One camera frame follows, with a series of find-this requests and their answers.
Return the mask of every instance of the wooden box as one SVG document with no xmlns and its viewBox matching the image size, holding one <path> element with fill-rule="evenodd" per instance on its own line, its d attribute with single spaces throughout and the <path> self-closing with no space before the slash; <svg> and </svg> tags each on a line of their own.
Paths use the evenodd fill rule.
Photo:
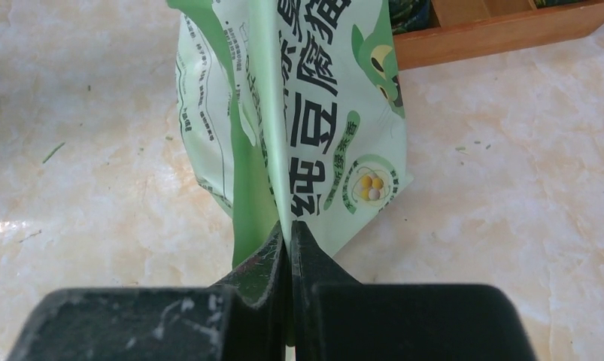
<svg viewBox="0 0 604 361">
<path fill-rule="evenodd" d="M 534 0 L 431 0 L 430 25 L 395 35 L 400 69 L 582 38 L 604 23 L 604 0 L 538 9 Z"/>
</svg>

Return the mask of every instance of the tofu cat litter bag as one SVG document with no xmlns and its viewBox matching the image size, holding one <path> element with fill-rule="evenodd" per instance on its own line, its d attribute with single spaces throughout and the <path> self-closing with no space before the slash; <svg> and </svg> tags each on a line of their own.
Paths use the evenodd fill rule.
<svg viewBox="0 0 604 361">
<path fill-rule="evenodd" d="M 333 256 L 411 180 L 387 0 L 168 5 L 182 139 L 233 219 L 233 266 L 278 221 Z"/>
</svg>

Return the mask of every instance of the beige marble tile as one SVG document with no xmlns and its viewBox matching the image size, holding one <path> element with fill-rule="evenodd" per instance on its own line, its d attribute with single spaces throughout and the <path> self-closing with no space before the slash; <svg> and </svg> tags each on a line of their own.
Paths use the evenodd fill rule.
<svg viewBox="0 0 604 361">
<path fill-rule="evenodd" d="M 56 288 L 229 270 L 231 223 L 178 133 L 177 19 L 0 1 L 0 359 Z M 415 181 L 336 259 L 361 281 L 494 284 L 540 359 L 604 359 L 604 27 L 402 85 Z"/>
</svg>

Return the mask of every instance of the white scratch mark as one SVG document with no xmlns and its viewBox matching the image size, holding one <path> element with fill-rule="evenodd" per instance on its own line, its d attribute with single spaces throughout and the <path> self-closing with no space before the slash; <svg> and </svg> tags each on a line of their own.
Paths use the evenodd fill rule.
<svg viewBox="0 0 604 361">
<path fill-rule="evenodd" d="M 216 308 L 217 308 L 217 298 L 215 297 L 215 295 L 210 295 L 208 297 L 208 310 L 215 311 Z"/>
<path fill-rule="evenodd" d="M 222 312 L 216 312 L 214 314 L 212 314 L 207 320 L 206 323 L 214 323 L 220 320 L 220 318 L 222 318 Z"/>
<path fill-rule="evenodd" d="M 158 326 L 151 332 L 153 337 L 157 338 L 158 340 L 162 340 L 162 338 L 164 337 L 164 320 L 166 318 L 166 314 L 171 309 L 176 308 L 180 303 L 182 303 L 182 301 L 175 301 L 170 305 L 164 307 L 164 310 L 162 310 L 162 314 L 160 315 L 160 322 L 158 323 Z"/>
<path fill-rule="evenodd" d="M 192 299 L 183 299 L 182 307 L 180 307 L 180 311 L 185 312 L 186 310 L 190 310 L 195 306 L 195 302 Z"/>
<path fill-rule="evenodd" d="M 182 320 L 182 323 L 191 327 L 192 329 L 201 332 L 205 335 L 207 335 L 209 337 L 209 342 L 211 343 L 211 346 L 213 347 L 218 347 L 218 341 L 220 339 L 220 333 L 217 331 L 217 329 L 213 328 L 213 327 L 204 327 L 202 325 L 199 325 L 191 320 Z"/>
<path fill-rule="evenodd" d="M 128 350 L 131 347 L 135 346 L 135 343 L 137 342 L 137 340 L 135 339 L 135 337 L 131 337 L 129 339 L 129 342 L 126 343 L 125 349 Z"/>
</svg>

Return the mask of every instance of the cartoon cat illustration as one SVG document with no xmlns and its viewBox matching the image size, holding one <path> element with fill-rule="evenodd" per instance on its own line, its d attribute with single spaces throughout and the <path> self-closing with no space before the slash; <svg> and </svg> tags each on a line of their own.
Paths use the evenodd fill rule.
<svg viewBox="0 0 604 361">
<path fill-rule="evenodd" d="M 372 84 L 379 89 L 388 101 L 390 108 L 403 118 L 404 109 L 399 86 L 399 67 L 396 61 L 393 37 L 390 33 L 387 1 L 381 1 L 381 10 L 372 33 L 364 38 L 360 28 L 353 25 L 351 41 L 357 64 Z"/>
</svg>

